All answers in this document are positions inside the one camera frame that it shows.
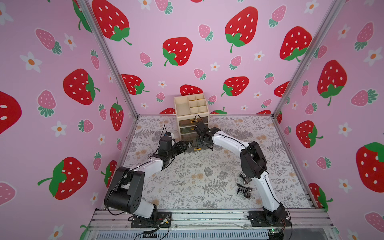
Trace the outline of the clear smoky bottom drawer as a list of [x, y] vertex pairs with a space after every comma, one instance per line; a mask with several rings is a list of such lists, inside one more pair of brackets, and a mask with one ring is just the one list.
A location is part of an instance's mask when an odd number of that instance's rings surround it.
[[183, 142], [184, 141], [193, 141], [194, 142], [194, 147], [192, 149], [186, 150], [184, 152], [185, 154], [209, 150], [209, 148], [207, 146], [203, 145], [198, 138], [188, 138], [188, 139], [185, 138], [185, 139], [183, 139]]

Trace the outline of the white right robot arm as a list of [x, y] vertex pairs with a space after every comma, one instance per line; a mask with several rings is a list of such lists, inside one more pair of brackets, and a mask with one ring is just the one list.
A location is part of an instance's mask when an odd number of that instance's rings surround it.
[[198, 123], [195, 131], [204, 146], [221, 146], [240, 157], [243, 173], [255, 182], [261, 196], [266, 222], [269, 226], [277, 226], [278, 223], [283, 223], [284, 226], [292, 225], [290, 214], [283, 203], [278, 200], [272, 188], [267, 171], [267, 160], [257, 142], [240, 141], [218, 128], [210, 129], [203, 123]]

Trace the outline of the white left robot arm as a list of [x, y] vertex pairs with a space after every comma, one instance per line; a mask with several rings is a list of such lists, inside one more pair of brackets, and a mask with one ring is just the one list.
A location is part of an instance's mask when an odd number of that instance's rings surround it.
[[158, 208], [142, 199], [146, 179], [165, 170], [176, 156], [183, 154], [193, 146], [192, 141], [179, 141], [168, 135], [160, 138], [158, 148], [148, 160], [132, 169], [116, 169], [104, 199], [104, 205], [128, 213], [152, 226], [159, 221]]

